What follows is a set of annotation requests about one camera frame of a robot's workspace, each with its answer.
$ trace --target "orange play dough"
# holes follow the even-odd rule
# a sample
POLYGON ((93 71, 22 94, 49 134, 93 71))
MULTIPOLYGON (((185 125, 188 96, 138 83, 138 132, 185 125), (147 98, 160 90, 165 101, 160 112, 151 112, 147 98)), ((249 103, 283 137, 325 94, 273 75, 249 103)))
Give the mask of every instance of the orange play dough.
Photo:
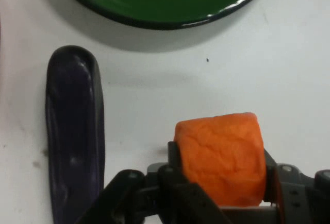
POLYGON ((266 163, 257 117, 230 114, 180 122, 175 128, 183 173, 219 206, 257 206, 266 163))

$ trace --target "white table surface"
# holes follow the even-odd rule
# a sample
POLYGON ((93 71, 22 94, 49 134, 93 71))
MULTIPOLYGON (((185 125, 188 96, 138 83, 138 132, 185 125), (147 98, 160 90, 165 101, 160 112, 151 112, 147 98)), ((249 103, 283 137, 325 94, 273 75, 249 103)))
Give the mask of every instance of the white table surface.
POLYGON ((309 176, 329 168, 328 2, 254 0, 208 25, 152 31, 75 0, 0 0, 0 223, 52 223, 45 76, 68 44, 101 68, 106 182, 165 161, 178 121, 246 111, 276 161, 309 176))

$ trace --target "dark stain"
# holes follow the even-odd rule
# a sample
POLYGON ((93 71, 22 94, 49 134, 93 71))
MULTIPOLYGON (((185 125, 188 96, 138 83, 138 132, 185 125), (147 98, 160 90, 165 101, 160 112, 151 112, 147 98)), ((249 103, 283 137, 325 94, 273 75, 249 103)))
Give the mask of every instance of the dark stain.
POLYGON ((38 168, 38 169, 41 168, 41 165, 40 165, 40 163, 39 163, 38 161, 33 161, 33 162, 32 162, 32 165, 33 165, 33 167, 35 167, 35 168, 38 168))
POLYGON ((43 154, 43 156, 45 156, 46 158, 48 158, 48 149, 44 148, 41 153, 43 154))

